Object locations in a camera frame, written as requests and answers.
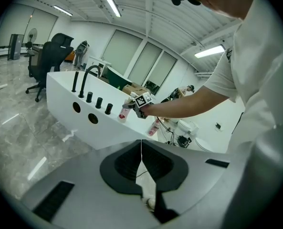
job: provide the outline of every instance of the ceiling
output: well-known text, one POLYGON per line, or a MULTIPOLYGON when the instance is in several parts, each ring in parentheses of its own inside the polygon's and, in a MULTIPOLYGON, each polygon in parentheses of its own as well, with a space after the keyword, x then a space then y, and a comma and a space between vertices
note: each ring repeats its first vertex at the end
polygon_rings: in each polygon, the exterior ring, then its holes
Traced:
POLYGON ((174 6, 171 0, 115 0, 122 14, 115 16, 106 0, 14 0, 46 12, 66 16, 53 8, 57 5, 73 14, 73 21, 99 21, 141 32, 166 45, 199 72, 215 69, 221 54, 197 59, 194 54, 222 44, 233 44, 239 21, 218 15, 204 6, 183 1, 174 6))

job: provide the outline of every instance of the white bathtub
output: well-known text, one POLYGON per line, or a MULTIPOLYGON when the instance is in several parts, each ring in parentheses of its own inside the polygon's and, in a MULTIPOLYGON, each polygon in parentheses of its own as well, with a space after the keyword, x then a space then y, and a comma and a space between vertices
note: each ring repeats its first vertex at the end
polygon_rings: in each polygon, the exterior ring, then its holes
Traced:
POLYGON ((78 95, 84 72, 79 73, 76 92, 72 93, 74 74, 75 72, 53 72, 47 75, 48 109, 69 131, 95 149, 137 139, 157 141, 157 134, 153 137, 146 134, 155 120, 154 117, 149 116, 145 120, 139 119, 131 110, 126 123, 118 121, 117 117, 122 105, 129 97, 126 93, 88 74, 84 98, 81 99, 78 95), (90 104, 86 102, 88 92, 93 93, 90 104), (95 107, 98 97, 103 98, 101 109, 95 107), (79 104, 80 113, 73 109, 74 102, 79 104), (106 115, 105 110, 109 103, 113 105, 113 109, 110 115, 106 115), (98 124, 91 123, 88 119, 89 114, 96 115, 98 124))

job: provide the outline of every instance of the black cylinder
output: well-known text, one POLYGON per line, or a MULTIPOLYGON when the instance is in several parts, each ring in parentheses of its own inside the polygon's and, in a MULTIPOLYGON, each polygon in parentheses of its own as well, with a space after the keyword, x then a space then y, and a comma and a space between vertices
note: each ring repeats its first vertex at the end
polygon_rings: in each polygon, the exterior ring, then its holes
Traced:
POLYGON ((107 115, 110 115, 111 111, 112 111, 112 108, 113 108, 113 105, 112 104, 108 104, 107 107, 106 107, 105 113, 107 115))
POLYGON ((103 99, 101 97, 98 97, 97 104, 95 105, 97 109, 101 109, 102 101, 103 99))
POLYGON ((86 102, 87 103, 91 103, 92 102, 92 98, 93 98, 93 93, 92 92, 88 92, 86 102))
POLYGON ((78 76, 79 76, 79 73, 76 71, 74 75, 74 81, 73 81, 73 90, 72 90, 73 93, 76 92, 75 87, 76 87, 76 82, 78 80, 78 76))

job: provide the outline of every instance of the black faucet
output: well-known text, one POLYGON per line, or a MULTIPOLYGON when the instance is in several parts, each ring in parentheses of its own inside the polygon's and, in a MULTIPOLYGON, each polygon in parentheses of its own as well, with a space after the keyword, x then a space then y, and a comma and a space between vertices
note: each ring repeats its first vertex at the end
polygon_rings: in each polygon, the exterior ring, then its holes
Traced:
POLYGON ((83 82, 82 82, 82 87, 81 87, 81 91, 80 91, 80 94, 79 94, 79 98, 84 98, 84 87, 85 87, 85 82, 86 82, 86 78, 88 76, 88 73, 93 69, 93 68, 97 68, 98 69, 98 76, 100 76, 101 74, 101 69, 98 65, 93 65, 93 66, 90 66, 86 71, 85 71, 85 75, 84 75, 84 78, 83 78, 83 82))

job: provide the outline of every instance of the forearm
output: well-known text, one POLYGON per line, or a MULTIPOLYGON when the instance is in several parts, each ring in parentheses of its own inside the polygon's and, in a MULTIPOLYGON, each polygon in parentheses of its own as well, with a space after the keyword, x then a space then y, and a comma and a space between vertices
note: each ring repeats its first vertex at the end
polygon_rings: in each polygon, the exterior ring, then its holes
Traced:
POLYGON ((228 97, 202 87, 193 95, 162 104, 149 105, 144 111, 146 115, 185 118, 202 114, 224 102, 226 99, 228 97))

